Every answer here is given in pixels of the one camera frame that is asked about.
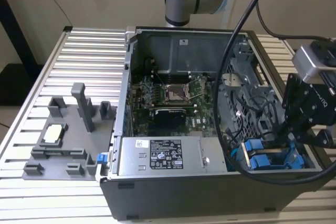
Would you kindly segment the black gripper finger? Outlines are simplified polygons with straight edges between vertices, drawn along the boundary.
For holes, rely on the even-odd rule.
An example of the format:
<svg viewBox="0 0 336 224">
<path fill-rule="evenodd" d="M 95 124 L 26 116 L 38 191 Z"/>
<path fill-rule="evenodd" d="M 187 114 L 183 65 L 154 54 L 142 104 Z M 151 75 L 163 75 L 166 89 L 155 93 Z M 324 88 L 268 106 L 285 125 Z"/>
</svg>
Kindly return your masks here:
<svg viewBox="0 0 336 224">
<path fill-rule="evenodd" d="M 296 142 L 298 123 L 297 118 L 284 115 L 282 123 L 277 127 L 277 143 Z"/>
<path fill-rule="evenodd" d="M 316 147 L 335 147 L 335 141 L 329 130 L 322 129 L 317 135 L 305 132 L 302 135 L 302 143 Z"/>
</svg>

